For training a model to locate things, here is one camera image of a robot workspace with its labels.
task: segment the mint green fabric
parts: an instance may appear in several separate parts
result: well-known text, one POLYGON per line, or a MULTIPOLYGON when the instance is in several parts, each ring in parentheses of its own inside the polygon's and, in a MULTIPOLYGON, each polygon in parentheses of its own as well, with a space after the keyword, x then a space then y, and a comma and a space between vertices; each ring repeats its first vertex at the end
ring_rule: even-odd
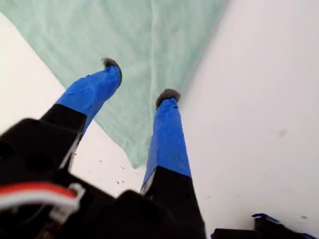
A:
POLYGON ((157 96, 165 88, 184 91, 224 4, 0 0, 0 11, 64 87, 101 70, 103 57, 118 62, 122 85, 95 120, 138 167, 147 159, 157 96))

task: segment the dark speck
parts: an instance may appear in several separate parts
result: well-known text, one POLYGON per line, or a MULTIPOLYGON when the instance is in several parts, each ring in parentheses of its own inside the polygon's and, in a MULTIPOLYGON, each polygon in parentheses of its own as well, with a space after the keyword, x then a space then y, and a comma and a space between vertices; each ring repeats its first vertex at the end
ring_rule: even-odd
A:
POLYGON ((278 138, 282 138, 284 136, 286 136, 286 134, 288 133, 289 131, 285 128, 281 129, 278 131, 278 138))

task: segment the white wire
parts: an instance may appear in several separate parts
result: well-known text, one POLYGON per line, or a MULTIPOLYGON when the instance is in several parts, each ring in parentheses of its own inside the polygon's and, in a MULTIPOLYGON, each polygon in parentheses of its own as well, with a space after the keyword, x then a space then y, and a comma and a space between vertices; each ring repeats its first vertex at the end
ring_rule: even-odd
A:
POLYGON ((76 198, 59 195, 45 190, 30 190, 0 195, 0 211, 28 204, 51 204, 67 207, 71 211, 79 208, 76 198))

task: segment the red wire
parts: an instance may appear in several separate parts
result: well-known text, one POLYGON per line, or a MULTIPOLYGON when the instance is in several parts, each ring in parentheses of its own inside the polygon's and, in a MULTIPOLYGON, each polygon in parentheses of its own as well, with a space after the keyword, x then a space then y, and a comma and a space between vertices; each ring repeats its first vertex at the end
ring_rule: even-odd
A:
POLYGON ((44 190, 51 191, 53 193, 57 193, 60 195, 68 196, 68 197, 76 197, 76 194, 62 186, 53 184, 53 183, 45 183, 45 182, 27 182, 27 183, 14 183, 6 186, 0 186, 0 196, 4 194, 11 193, 20 193, 25 191, 33 191, 33 190, 44 190))

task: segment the black object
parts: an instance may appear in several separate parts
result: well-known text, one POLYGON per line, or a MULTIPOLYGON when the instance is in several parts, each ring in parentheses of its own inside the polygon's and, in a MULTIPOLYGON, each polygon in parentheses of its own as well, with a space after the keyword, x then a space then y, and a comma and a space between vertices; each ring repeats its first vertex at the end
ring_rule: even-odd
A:
POLYGON ((216 229, 212 239, 315 239, 308 234, 294 232, 266 214, 255 214, 255 230, 216 229))
POLYGON ((0 185, 79 183, 86 192, 80 210, 60 225, 52 207, 25 206, 0 213, 0 238, 184 238, 205 237, 192 179, 157 167, 142 194, 117 199, 69 173, 86 116, 54 105, 40 120, 24 119, 0 137, 0 185))

